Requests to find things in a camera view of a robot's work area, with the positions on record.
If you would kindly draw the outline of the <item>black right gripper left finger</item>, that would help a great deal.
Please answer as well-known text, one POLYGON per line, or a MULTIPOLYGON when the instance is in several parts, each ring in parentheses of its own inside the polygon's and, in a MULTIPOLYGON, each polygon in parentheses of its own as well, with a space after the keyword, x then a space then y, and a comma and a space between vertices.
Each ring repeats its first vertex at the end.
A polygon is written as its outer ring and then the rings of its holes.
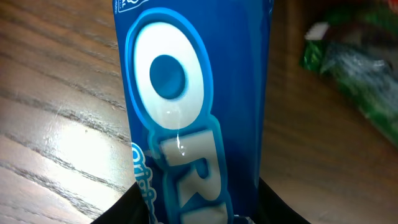
POLYGON ((149 224, 149 212, 137 183, 91 224, 149 224))

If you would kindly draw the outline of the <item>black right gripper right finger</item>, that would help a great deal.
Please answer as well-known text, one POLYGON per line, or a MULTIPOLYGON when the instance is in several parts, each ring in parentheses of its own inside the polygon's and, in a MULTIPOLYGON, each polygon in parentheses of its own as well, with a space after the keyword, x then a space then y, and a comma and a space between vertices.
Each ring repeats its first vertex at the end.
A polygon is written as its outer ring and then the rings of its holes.
POLYGON ((257 224, 310 224, 291 209, 261 178, 258 190, 257 224))

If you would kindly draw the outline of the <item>blue Oreo pack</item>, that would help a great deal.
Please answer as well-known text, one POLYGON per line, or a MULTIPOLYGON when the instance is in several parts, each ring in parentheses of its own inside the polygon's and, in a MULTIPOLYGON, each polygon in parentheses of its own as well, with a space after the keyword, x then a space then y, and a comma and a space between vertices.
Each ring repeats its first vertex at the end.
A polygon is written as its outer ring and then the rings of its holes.
POLYGON ((112 3, 150 223, 255 223, 272 1, 112 3))

